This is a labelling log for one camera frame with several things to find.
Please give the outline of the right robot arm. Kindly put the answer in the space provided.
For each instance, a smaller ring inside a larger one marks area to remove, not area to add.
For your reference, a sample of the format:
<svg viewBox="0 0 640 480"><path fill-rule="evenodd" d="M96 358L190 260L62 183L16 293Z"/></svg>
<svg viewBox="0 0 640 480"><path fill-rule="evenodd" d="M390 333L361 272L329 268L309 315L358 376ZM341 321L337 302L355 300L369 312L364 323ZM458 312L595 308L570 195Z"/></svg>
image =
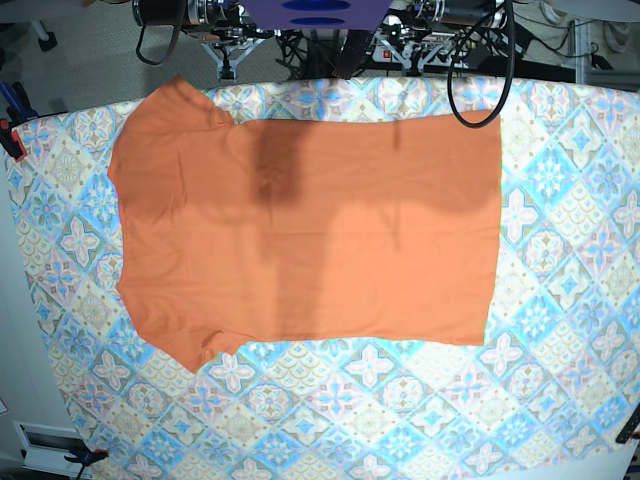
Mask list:
<svg viewBox="0 0 640 480"><path fill-rule="evenodd" d="M210 36L209 30L238 28L239 5L232 1L206 0L133 0L132 13L141 28L135 48L137 58L149 66L165 64L173 54L181 32L194 30L196 35ZM171 37L162 58L147 58L141 51L148 27L171 27Z"/></svg>

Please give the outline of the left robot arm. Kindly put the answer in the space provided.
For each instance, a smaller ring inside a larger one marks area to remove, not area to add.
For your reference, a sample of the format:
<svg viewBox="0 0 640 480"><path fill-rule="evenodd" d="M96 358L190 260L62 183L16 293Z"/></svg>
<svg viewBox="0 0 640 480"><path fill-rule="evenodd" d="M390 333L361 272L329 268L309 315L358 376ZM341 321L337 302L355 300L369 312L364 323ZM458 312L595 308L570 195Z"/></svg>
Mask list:
<svg viewBox="0 0 640 480"><path fill-rule="evenodd" d="M419 18L446 25L501 29L507 23L505 2L495 0L429 0L412 1Z"/></svg>

